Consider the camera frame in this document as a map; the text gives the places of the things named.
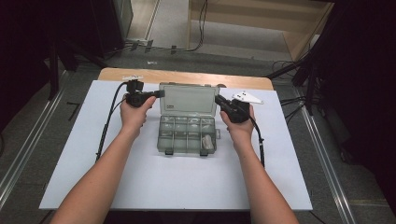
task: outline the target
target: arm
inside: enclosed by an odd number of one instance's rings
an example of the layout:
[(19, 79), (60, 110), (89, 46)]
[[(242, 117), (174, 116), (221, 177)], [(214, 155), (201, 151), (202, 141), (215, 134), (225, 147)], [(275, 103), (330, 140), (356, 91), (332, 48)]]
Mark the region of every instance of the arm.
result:
[[(225, 112), (221, 111), (220, 115), (228, 126), (233, 147), (241, 163), (254, 223), (298, 223), (288, 203), (265, 172), (251, 145), (253, 131), (251, 121), (236, 124), (230, 122)], [(253, 106), (250, 106), (250, 116), (254, 118)]]
[(120, 183), (131, 146), (155, 102), (150, 97), (139, 108), (120, 106), (122, 127), (99, 161), (64, 198), (51, 223), (103, 223)]

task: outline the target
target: person's left hand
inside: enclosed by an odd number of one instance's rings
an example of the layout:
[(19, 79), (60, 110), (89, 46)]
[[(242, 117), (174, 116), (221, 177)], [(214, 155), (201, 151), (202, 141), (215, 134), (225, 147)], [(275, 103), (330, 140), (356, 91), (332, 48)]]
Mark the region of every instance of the person's left hand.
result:
[(156, 99), (155, 96), (151, 96), (140, 107), (133, 107), (128, 105), (126, 101), (123, 101), (120, 105), (122, 121), (122, 128), (120, 131), (130, 134), (133, 139), (136, 139), (140, 134), (140, 128), (143, 126), (143, 123), (146, 122), (146, 113), (152, 107)]

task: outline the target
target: white paper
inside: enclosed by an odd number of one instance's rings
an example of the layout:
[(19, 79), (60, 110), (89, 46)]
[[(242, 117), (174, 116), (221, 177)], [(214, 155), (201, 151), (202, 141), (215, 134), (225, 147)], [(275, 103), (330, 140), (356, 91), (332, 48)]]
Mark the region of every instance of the white paper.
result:
[[(41, 209), (57, 209), (68, 191), (94, 165), (99, 141), (116, 88), (120, 82), (94, 81), (49, 182)], [(144, 91), (158, 84), (145, 83)], [(120, 101), (124, 92), (118, 96)], [(241, 89), (221, 89), (231, 99)], [(275, 91), (248, 90), (263, 99), (254, 105), (264, 140), (265, 168), (293, 210), (312, 210), (305, 182)], [(111, 208), (131, 210), (248, 210), (248, 196), (239, 160), (226, 126), (216, 113), (221, 131), (217, 151), (199, 155), (165, 156), (157, 149), (160, 100), (148, 111), (147, 122), (134, 142)], [(120, 129), (117, 108), (108, 127), (104, 148)], [(258, 135), (252, 144), (259, 152)]]

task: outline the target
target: forearm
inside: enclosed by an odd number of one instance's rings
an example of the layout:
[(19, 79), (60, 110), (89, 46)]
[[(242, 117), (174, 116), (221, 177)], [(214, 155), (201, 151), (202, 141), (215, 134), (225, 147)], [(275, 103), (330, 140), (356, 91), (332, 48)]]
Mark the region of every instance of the forearm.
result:
[(130, 133), (121, 131), (100, 160), (68, 193), (51, 223), (102, 223), (133, 141)]
[(298, 223), (294, 213), (263, 169), (251, 144), (237, 150), (255, 223)]

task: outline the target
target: hand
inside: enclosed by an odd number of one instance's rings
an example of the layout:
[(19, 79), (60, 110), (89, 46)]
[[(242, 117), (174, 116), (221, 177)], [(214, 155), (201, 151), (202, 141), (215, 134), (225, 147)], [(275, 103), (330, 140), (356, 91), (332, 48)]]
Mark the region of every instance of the hand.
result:
[[(250, 105), (250, 116), (254, 118), (253, 106)], [(227, 113), (220, 111), (220, 115), (224, 123), (227, 125), (227, 130), (230, 132), (230, 136), (233, 139), (233, 146), (236, 150), (242, 148), (248, 148), (251, 145), (251, 134), (253, 132), (253, 124), (250, 119), (243, 123), (232, 123), (228, 118)]]
[(138, 108), (128, 105), (126, 101), (123, 101), (120, 105), (122, 121), (120, 132), (131, 134), (131, 137), (136, 139), (140, 134), (140, 128), (143, 126), (143, 123), (146, 122), (146, 113), (152, 107), (156, 99), (155, 96), (151, 96)]

